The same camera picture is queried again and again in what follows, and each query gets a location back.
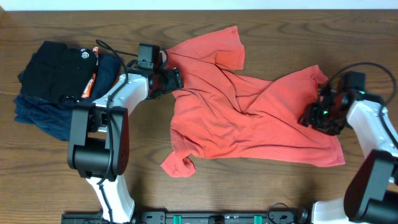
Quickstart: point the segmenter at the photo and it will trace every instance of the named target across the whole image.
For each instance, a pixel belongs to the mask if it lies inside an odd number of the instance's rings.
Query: cable
[[[296,215],[294,214],[294,212],[292,212],[292,210],[289,208],[289,206],[287,206],[286,204],[284,204],[284,203],[282,203],[282,202],[275,203],[275,204],[273,204],[273,205],[271,206],[271,208],[268,209],[268,211],[267,211],[267,218],[268,218],[268,220],[269,220],[271,223],[273,223],[273,224],[278,224],[278,223],[274,222],[274,221],[270,218],[270,216],[269,216],[270,211],[271,211],[275,206],[277,206],[277,205],[283,205],[283,206],[285,206],[287,209],[289,209],[289,211],[291,212],[291,214],[293,214],[293,221],[291,221],[290,223],[286,223],[286,224],[293,224],[293,223],[295,223],[295,221],[296,221]]]
[[[104,191],[104,185],[103,182],[106,180],[106,177],[108,176],[111,167],[112,167],[112,161],[113,161],[113,132],[112,132],[112,118],[111,118],[111,112],[110,112],[110,105],[111,102],[113,101],[114,96],[118,93],[118,91],[123,88],[125,86],[125,84],[127,84],[129,82],[129,72],[127,70],[127,66],[124,64],[122,58],[119,56],[118,52],[121,54],[127,54],[127,55],[133,55],[133,56],[137,56],[135,54],[130,54],[130,53],[126,53],[126,52],[121,52],[118,50],[114,50],[112,47],[110,47],[108,44],[106,44],[105,42],[103,42],[102,40],[95,40],[95,42],[100,46],[103,47],[107,50],[112,51],[112,53],[114,54],[114,56],[120,61],[123,69],[124,69],[124,73],[126,74],[126,78],[124,79],[124,82],[122,83],[122,85],[120,85],[117,89],[115,89],[113,91],[113,93],[111,93],[108,96],[108,100],[106,102],[106,119],[108,120],[108,134],[109,134],[109,161],[108,161],[108,166],[106,168],[106,171],[104,173],[104,176],[102,177],[102,179],[97,183],[99,185],[99,189],[101,190],[101,194],[104,198],[106,207],[108,208],[108,212],[109,212],[109,220],[110,220],[110,224],[113,224],[113,216],[112,216],[112,208],[111,205],[108,202],[108,199],[106,198],[105,195],[105,191]]]
[[[397,81],[394,78],[393,74],[384,66],[378,64],[378,63],[374,63],[374,62],[359,62],[359,63],[354,63],[352,65],[348,65],[347,67],[341,69],[340,71],[338,71],[336,74],[334,74],[328,81],[328,83],[326,84],[327,88],[331,88],[331,82],[333,81],[333,79],[335,79],[338,75],[341,75],[341,73],[349,68],[352,67],[356,67],[359,65],[372,65],[375,66],[377,68],[380,68],[381,70],[385,71],[391,78],[391,82],[392,82],[392,86],[393,86],[393,90],[392,93],[390,95],[390,97],[387,99],[387,101],[385,101],[383,104],[381,104],[380,109],[379,109],[379,118],[380,118],[380,122],[383,126],[383,128],[386,130],[386,133],[388,134],[388,136],[390,137],[393,145],[395,146],[395,148],[398,149],[398,142],[395,139],[394,135],[391,133],[390,129],[387,127],[386,121],[384,120],[384,115],[382,113],[383,109],[392,101],[392,99],[395,97],[396,93],[397,93]]]

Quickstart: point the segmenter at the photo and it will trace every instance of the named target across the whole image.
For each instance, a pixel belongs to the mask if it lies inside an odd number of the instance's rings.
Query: wooden table
[[[238,25],[246,48],[244,70],[266,80],[318,64],[330,76],[342,67],[378,62],[398,74],[397,11],[100,11],[7,12],[0,23],[0,222],[59,223],[61,214],[98,211],[93,189],[67,165],[67,142],[34,125],[14,122],[18,73],[44,40],[94,47],[102,39],[137,52],[140,42],[172,47]],[[387,75],[370,67],[367,90],[387,97]],[[174,98],[141,103],[130,116],[125,172],[138,205],[168,210],[266,210],[343,197],[364,161],[355,133],[339,136],[346,165],[319,168],[261,159],[191,157],[197,172],[173,179],[159,166],[172,151]],[[398,98],[389,106],[398,127]]]

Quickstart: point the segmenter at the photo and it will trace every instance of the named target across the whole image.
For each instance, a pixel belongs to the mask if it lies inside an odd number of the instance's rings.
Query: red cloth
[[[316,101],[318,83],[327,81],[317,65],[274,82],[235,75],[227,70],[241,70],[244,62],[236,26],[185,41],[168,53],[169,65],[180,69],[185,85],[173,92],[174,152],[161,165],[170,176],[195,172],[190,154],[320,167],[345,163],[335,136],[297,122],[305,106]]]

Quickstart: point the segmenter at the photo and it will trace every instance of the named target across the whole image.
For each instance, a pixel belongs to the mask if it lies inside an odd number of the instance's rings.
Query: black cable
[[[112,47],[110,47],[108,44],[106,44],[105,42],[103,42],[102,40],[95,40],[95,42],[100,46],[103,47],[107,50],[112,51],[112,53],[114,54],[114,56],[120,61],[123,69],[124,69],[124,73],[126,74],[126,78],[124,79],[124,82],[122,83],[122,85],[120,85],[119,87],[117,87],[117,89],[115,89],[113,91],[113,93],[111,93],[108,96],[107,102],[106,102],[106,119],[108,120],[108,134],[109,134],[109,161],[108,161],[108,166],[106,167],[106,171],[104,173],[104,176],[102,177],[102,179],[97,183],[99,185],[99,189],[101,190],[102,196],[104,198],[106,207],[108,208],[109,211],[109,220],[110,220],[110,224],[113,223],[113,216],[112,216],[112,208],[108,202],[108,199],[106,198],[105,195],[105,191],[103,188],[103,182],[106,180],[106,177],[108,176],[111,167],[112,167],[112,161],[113,161],[113,132],[112,132],[112,118],[111,118],[111,112],[110,112],[110,105],[111,102],[113,101],[114,96],[118,93],[118,91],[123,88],[125,86],[125,84],[127,84],[129,82],[129,72],[127,70],[127,66],[124,64],[122,58],[119,56],[118,52],[121,54],[128,54],[128,55],[133,55],[133,56],[137,56],[135,54],[130,54],[130,53],[125,53],[125,52],[121,52],[118,50],[114,50]]]
[[[275,204],[273,204],[273,205],[268,209],[268,211],[267,211],[267,218],[268,218],[268,220],[269,220],[271,223],[273,223],[273,224],[278,224],[278,223],[274,222],[274,221],[272,220],[272,218],[269,216],[269,213],[271,212],[271,210],[272,210],[275,206],[277,206],[277,205],[283,205],[283,206],[285,206],[285,207],[291,212],[291,214],[293,214],[293,221],[291,221],[290,223],[286,223],[286,224],[293,224],[293,223],[295,223],[295,221],[296,221],[296,215],[295,215],[295,213],[289,208],[289,206],[287,206],[286,204],[284,204],[284,203],[282,203],[282,202],[275,203]]]
[[[375,66],[377,68],[380,68],[381,70],[385,71],[391,78],[391,82],[392,82],[392,86],[393,86],[393,90],[392,93],[390,95],[390,97],[387,99],[387,101],[385,101],[383,104],[381,104],[380,109],[379,109],[379,118],[380,118],[380,122],[383,126],[383,128],[386,130],[386,133],[388,134],[388,136],[390,137],[393,145],[395,146],[395,148],[398,148],[398,142],[395,139],[394,135],[391,133],[390,129],[387,127],[386,121],[384,120],[384,115],[382,113],[383,109],[392,101],[392,99],[395,97],[396,93],[397,93],[397,81],[394,78],[393,74],[384,66],[378,64],[378,63],[374,63],[374,62],[359,62],[359,63],[354,63],[352,65],[348,65],[347,67],[341,69],[340,71],[338,71],[336,74],[334,74],[328,81],[328,83],[326,84],[327,88],[331,89],[331,82],[333,81],[334,78],[336,78],[338,75],[341,75],[341,73],[343,73],[343,71],[352,68],[352,67],[356,67],[359,65],[372,65]]]

